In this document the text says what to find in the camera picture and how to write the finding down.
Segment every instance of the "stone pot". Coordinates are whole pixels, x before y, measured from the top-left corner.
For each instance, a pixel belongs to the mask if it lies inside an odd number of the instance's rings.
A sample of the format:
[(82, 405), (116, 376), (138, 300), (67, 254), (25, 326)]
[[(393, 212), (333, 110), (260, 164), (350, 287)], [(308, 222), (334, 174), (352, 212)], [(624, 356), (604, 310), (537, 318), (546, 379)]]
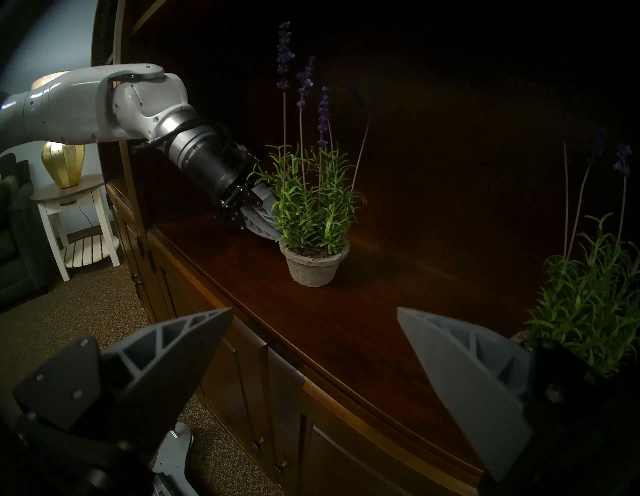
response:
[(287, 258), (289, 273), (294, 281), (307, 287), (320, 287), (331, 282), (338, 265), (349, 255), (349, 241), (340, 253), (322, 259), (298, 255), (282, 244), (280, 251)]

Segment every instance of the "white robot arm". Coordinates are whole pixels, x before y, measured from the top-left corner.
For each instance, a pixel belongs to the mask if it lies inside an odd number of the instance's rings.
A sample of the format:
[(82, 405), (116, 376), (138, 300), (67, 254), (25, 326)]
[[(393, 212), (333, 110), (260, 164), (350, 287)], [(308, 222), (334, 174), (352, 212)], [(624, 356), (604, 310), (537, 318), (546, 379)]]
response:
[[(114, 87), (115, 81), (120, 84)], [(270, 193), (264, 186), (254, 192), (246, 179), (255, 158), (239, 149), (227, 132), (199, 118), (187, 103), (180, 78), (158, 65), (71, 70), (0, 100), (0, 152), (38, 140), (70, 145), (146, 140), (134, 151), (161, 149), (232, 219), (250, 228), (265, 220), (273, 226), (262, 208)], [(252, 230), (272, 239), (278, 234)]]

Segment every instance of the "light blue wall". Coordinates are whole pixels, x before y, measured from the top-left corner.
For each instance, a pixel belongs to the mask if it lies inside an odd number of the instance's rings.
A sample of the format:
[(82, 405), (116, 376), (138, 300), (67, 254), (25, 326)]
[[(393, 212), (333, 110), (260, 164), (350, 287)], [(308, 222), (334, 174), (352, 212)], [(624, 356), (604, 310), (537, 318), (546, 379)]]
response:
[[(31, 88), (33, 81), (46, 74), (90, 66), (96, 6), (97, 0), (58, 0), (47, 9), (24, 37), (1, 74), (0, 89), (10, 95), (22, 93)], [(53, 182), (40, 159), (43, 144), (43, 141), (34, 141), (5, 152), (15, 154), (18, 161), (29, 161), (31, 181), (36, 189)], [(100, 173), (96, 145), (86, 146), (82, 173)], [(83, 211), (93, 225), (98, 224), (93, 207), (86, 205)], [(60, 215), (68, 233), (89, 227), (79, 209)]]

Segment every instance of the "electric cord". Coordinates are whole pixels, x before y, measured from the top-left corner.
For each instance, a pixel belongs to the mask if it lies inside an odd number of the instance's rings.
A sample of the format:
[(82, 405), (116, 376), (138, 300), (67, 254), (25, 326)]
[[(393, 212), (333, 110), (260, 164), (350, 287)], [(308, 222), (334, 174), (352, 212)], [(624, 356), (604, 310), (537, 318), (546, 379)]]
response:
[(82, 212), (82, 215), (84, 215), (84, 216), (86, 217), (86, 221), (89, 223), (89, 225), (90, 225), (91, 227), (93, 227), (93, 224), (91, 224), (91, 221), (89, 220), (89, 217), (87, 217), (87, 216), (86, 216), (86, 214), (84, 213), (84, 211), (83, 211), (80, 207), (78, 207), (78, 210), (80, 210), (80, 211)]

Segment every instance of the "door hinge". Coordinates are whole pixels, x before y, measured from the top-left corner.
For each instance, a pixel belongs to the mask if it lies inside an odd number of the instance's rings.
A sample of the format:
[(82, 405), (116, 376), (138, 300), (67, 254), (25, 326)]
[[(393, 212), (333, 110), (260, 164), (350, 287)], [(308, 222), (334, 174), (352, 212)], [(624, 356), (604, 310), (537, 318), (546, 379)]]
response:
[(151, 265), (151, 272), (156, 273), (156, 264), (154, 264), (154, 257), (151, 254), (151, 250), (147, 248), (147, 258), (149, 259), (149, 265)]
[(140, 236), (136, 236), (136, 243), (138, 244), (138, 250), (140, 250), (140, 256), (142, 259), (145, 259), (145, 247), (142, 245), (142, 241), (140, 240)]

